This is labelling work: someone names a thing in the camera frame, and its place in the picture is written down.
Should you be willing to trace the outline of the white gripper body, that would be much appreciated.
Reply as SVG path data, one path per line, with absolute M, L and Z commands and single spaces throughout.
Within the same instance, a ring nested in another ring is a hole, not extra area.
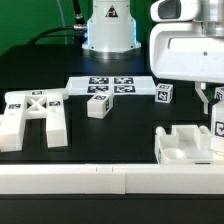
M 200 23 L 159 23 L 150 34 L 150 67 L 159 79 L 224 83 L 224 37 Z

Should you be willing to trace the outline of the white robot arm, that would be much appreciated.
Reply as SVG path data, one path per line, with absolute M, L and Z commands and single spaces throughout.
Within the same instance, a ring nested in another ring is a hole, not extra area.
M 203 102 L 204 83 L 224 84 L 224 0 L 157 0 L 150 8 L 157 25 L 149 36 L 152 73 L 195 83 Z M 93 0 L 83 53 L 119 59 L 141 50 L 130 0 Z

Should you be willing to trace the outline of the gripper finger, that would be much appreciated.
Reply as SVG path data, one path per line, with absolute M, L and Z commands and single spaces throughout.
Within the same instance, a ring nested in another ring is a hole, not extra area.
M 205 82 L 198 82 L 198 81 L 195 82 L 195 91 L 197 92 L 199 98 L 203 102 L 204 113 L 207 114 L 209 109 L 209 100 L 205 95 L 205 90 L 206 90 Z

